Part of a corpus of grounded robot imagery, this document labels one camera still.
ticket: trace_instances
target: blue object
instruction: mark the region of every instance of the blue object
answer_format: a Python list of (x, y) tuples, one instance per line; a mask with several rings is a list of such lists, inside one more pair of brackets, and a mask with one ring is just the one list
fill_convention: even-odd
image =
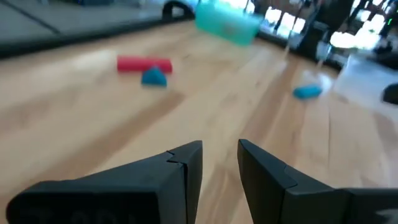
[(318, 85), (301, 86), (293, 90), (293, 95), (301, 100), (318, 97), (321, 93), (322, 89)]
[(141, 84), (167, 86), (167, 79), (160, 68), (152, 67), (142, 74)]
[(243, 46), (252, 43), (264, 20), (217, 1), (199, 3), (195, 17), (198, 29)]

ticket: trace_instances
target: wood grain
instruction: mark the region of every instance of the wood grain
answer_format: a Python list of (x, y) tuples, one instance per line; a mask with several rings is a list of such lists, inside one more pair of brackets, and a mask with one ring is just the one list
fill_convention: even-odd
[[(118, 75), (117, 54), (171, 58), (169, 87)], [(187, 22), (6, 60), (0, 74), (2, 211), (34, 182), (81, 177), (197, 139), (199, 224), (252, 223), (239, 138), (334, 187), (398, 186), (398, 124), (332, 93), (334, 71), (260, 40), (237, 47)], [(292, 97), (308, 82), (325, 92)]]

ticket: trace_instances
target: teal container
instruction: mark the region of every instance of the teal container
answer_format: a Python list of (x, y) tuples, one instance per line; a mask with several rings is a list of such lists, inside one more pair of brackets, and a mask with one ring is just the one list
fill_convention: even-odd
[(262, 18), (243, 13), (221, 3), (200, 3), (195, 24), (198, 29), (230, 40), (238, 45), (249, 45), (258, 33)]

